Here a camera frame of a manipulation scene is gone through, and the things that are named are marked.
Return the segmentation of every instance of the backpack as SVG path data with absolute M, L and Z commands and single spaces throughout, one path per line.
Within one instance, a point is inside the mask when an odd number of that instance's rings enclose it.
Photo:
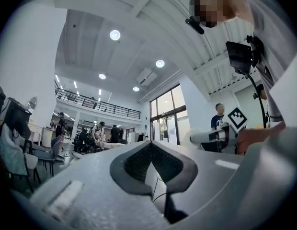
M 61 131 L 64 133 L 64 131 L 68 128 L 68 124 L 64 121 L 64 119 L 62 118 L 63 120 L 63 125 L 61 126 Z
M 90 130 L 89 130 L 89 132 L 88 132 L 89 135 L 91 135 L 92 130 L 93 130 L 94 127 L 95 127 L 95 126 L 92 126 L 92 127 L 90 128 Z

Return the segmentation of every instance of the person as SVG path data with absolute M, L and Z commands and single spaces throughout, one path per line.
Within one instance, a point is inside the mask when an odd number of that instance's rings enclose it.
M 117 128 L 116 125 L 114 125 L 113 128 L 110 131 L 110 135 L 111 135 L 110 142 L 111 143 L 118 143 L 119 142 L 119 133 L 120 133 L 119 128 Z
M 59 118 L 60 120 L 57 123 L 57 127 L 56 127 L 56 137 L 57 136 L 61 136 L 61 138 L 63 138 L 63 129 L 64 129 L 64 114 L 63 113 L 59 113 Z
M 263 43 L 264 55 L 256 65 L 270 106 L 272 122 L 283 121 L 270 90 L 281 78 L 297 53 L 297 33 L 277 0 L 190 0 L 194 20 L 214 27 L 238 17 L 254 26 L 254 36 Z M 238 135 L 239 152 L 245 154 L 250 144 L 264 141 L 286 126 L 281 122 L 273 128 L 243 129 Z
M 211 119 L 211 130 L 217 129 L 217 122 L 224 117 L 224 105 L 221 103 L 216 104 L 217 115 Z
M 120 129 L 120 134 L 119 134 L 119 143 L 121 143 L 122 140 L 123 140 L 123 134 L 124 134 L 124 130 L 123 130 L 123 128 L 121 128 Z
M 100 122 L 98 126 L 95 125 L 92 128 L 92 131 L 90 134 L 90 141 L 94 144 L 100 143 L 104 136 L 104 130 L 105 130 L 105 122 Z

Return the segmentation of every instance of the balcony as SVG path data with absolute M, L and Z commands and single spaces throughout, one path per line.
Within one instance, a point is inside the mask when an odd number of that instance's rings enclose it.
M 62 90 L 60 88 L 57 88 L 55 93 L 56 98 L 62 101 L 81 105 L 87 108 L 92 108 L 94 110 L 102 111 L 105 113 L 140 119 L 140 111 L 128 109 L 117 105 L 112 105 L 106 102 L 101 102 L 87 96 L 78 95 L 70 91 Z

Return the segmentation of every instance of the hand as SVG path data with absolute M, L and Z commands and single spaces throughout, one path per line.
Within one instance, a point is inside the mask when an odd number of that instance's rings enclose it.
M 273 128 L 243 129 L 239 132 L 237 145 L 239 154 L 244 154 L 251 144 L 265 141 L 270 135 L 277 134 L 285 128 L 284 122 Z

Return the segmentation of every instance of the black t-shirt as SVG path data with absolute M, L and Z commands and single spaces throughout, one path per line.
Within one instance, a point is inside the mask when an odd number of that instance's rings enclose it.
M 122 139 L 122 138 L 123 138 L 123 134 L 124 134 L 124 131 L 121 129 L 121 130 L 120 130 L 119 139 Z
M 117 127 L 112 128 L 112 130 L 111 130 L 111 132 L 110 132 L 110 134 L 111 134 L 111 138 L 112 138 L 112 139 L 118 139 L 118 137 L 119 137 L 119 132 L 120 132 L 119 128 L 117 128 Z
M 62 127 L 64 126 L 64 119 L 61 118 L 58 123 L 60 126 L 57 125 L 56 133 L 62 134 Z
M 222 116 L 218 116 L 215 115 L 212 119 L 211 119 L 211 127 L 217 129 L 217 121 L 222 119 L 224 117 L 224 115 Z

